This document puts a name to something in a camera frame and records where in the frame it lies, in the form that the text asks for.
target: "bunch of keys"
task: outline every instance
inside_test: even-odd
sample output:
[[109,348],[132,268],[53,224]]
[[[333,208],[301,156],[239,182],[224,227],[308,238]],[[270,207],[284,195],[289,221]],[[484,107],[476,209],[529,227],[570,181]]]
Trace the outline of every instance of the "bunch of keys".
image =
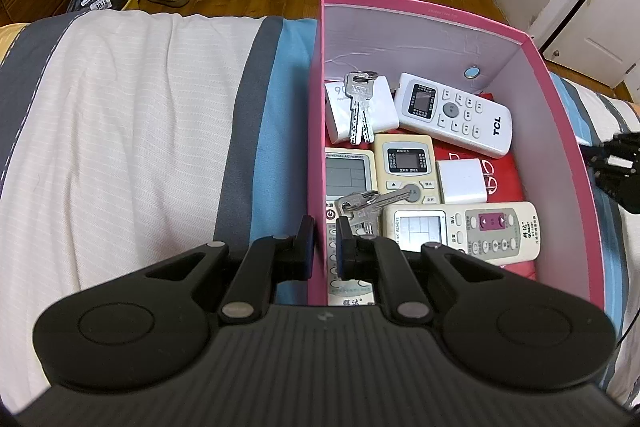
[[417,203],[420,201],[420,187],[407,184],[398,190],[380,194],[376,190],[356,192],[335,201],[338,216],[346,216],[351,228],[359,235],[380,235],[380,214],[389,204],[398,201]]
[[373,142],[373,126],[369,114],[369,100],[373,98],[373,84],[379,75],[375,71],[353,71],[344,76],[344,92],[351,99],[349,141],[353,145]]

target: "white door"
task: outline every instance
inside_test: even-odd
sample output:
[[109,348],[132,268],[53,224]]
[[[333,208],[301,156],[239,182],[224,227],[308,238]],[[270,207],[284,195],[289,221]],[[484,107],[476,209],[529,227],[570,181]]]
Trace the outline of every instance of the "white door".
[[640,68],[639,28],[640,0],[587,0],[544,55],[615,87]]

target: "red cloth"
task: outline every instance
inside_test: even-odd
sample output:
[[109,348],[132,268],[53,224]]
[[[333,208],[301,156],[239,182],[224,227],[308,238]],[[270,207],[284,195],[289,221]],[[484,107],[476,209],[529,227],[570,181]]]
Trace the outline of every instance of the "red cloth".
[[[481,95],[483,98],[493,100],[491,94],[485,93]],[[410,131],[396,129],[388,131],[389,134],[413,134]],[[327,147],[340,147],[345,149],[371,149],[370,144],[361,143],[360,145],[351,145],[349,142],[332,145],[329,140],[329,133],[325,132],[325,145]],[[473,151],[462,149],[455,145],[433,140],[433,152],[436,160],[464,160],[468,158],[479,158],[484,172],[484,184],[487,187],[488,203],[508,203],[510,201],[524,201],[524,193],[522,184],[516,169],[516,163],[513,154],[509,152],[500,159],[489,158]],[[508,264],[505,266],[510,272],[522,275],[528,279],[536,279],[536,265],[533,261],[526,263]]]

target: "black cable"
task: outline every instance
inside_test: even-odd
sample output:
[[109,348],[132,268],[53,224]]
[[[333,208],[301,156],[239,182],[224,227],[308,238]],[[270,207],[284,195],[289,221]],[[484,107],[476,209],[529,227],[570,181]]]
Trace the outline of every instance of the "black cable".
[[626,336],[629,334],[629,331],[631,331],[631,328],[634,327],[634,324],[636,323],[636,320],[638,320],[638,315],[640,315],[640,308],[638,308],[638,311],[636,312],[636,315],[634,316],[633,320],[631,320],[631,324],[629,324],[629,327],[626,328],[625,334],[620,337],[620,340],[616,344],[616,348],[618,348],[618,347],[620,347],[622,345],[622,342],[624,342],[624,340],[626,339]]

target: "pink box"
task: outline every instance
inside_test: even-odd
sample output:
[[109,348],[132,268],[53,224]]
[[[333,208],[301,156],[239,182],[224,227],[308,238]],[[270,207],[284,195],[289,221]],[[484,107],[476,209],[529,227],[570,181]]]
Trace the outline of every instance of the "pink box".
[[[467,80],[463,72],[478,66]],[[525,197],[540,216],[540,282],[604,308],[600,232],[586,168],[569,119],[530,37],[468,12],[417,0],[321,0],[309,79],[308,212],[318,227],[310,305],[326,304],[324,92],[353,70],[403,72],[511,109],[512,151]]]

